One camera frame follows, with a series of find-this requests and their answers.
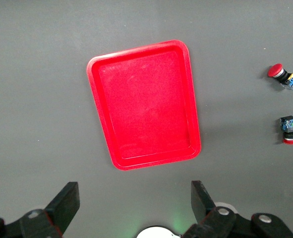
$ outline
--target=gray table surface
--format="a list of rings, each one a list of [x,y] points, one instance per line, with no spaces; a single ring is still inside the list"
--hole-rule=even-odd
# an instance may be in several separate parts
[[[86,75],[97,55],[170,39],[190,51],[202,150],[193,160],[119,171]],[[293,1],[0,0],[0,217],[12,222],[78,181],[81,206],[64,237],[134,238],[150,225],[195,222],[190,182],[246,218],[293,231],[293,146],[280,117],[293,91]]]

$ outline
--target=red tray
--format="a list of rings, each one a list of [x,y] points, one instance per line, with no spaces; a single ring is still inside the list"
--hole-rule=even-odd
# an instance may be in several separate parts
[[[199,154],[190,58],[183,42],[97,56],[87,74],[115,167],[130,170]]]

